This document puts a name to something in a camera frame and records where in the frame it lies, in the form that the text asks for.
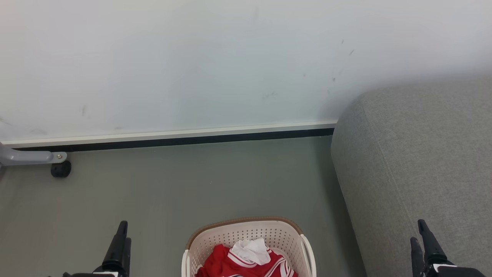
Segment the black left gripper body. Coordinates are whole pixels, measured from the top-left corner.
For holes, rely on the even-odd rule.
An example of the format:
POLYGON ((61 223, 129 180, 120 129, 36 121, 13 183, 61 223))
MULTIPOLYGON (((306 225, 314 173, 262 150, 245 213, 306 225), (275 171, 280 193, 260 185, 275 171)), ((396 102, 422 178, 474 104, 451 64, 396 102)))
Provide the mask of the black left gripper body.
POLYGON ((92 272, 78 272, 75 274, 64 272, 63 276, 64 277, 128 277, 128 271, 122 267, 99 266, 92 272))

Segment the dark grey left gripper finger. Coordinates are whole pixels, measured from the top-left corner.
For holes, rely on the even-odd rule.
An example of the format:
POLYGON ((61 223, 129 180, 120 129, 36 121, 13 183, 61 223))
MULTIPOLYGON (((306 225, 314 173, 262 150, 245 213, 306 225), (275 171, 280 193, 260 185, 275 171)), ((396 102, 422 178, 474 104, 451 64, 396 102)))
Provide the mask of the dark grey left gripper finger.
POLYGON ((122 267, 123 245, 128 233, 128 222, 123 220, 118 225, 116 234, 106 252, 102 266, 122 267))
POLYGON ((130 259, 131 259, 131 238, 126 238, 123 245, 122 268, 125 271, 122 276, 130 276, 130 259))

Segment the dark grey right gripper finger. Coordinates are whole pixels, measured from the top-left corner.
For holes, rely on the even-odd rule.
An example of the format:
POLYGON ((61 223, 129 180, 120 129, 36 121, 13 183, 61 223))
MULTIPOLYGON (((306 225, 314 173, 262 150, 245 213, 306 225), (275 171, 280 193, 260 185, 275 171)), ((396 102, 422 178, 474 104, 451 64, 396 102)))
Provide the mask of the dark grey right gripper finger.
POLYGON ((421 277, 425 268, 425 262, 423 259, 423 251, 420 243, 415 237, 411 237, 411 263, 412 263, 412 276, 421 277))
POLYGON ((434 264, 449 264, 441 245, 423 219, 418 220, 418 228, 424 246, 424 254, 420 265, 428 267, 434 264))

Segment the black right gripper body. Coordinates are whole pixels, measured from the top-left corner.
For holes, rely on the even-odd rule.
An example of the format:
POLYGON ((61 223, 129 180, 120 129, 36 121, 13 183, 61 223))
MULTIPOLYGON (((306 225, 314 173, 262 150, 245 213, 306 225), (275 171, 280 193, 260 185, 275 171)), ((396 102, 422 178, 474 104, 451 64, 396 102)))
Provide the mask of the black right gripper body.
POLYGON ((430 264, 423 268, 424 277, 485 277, 479 270, 449 264, 430 264))

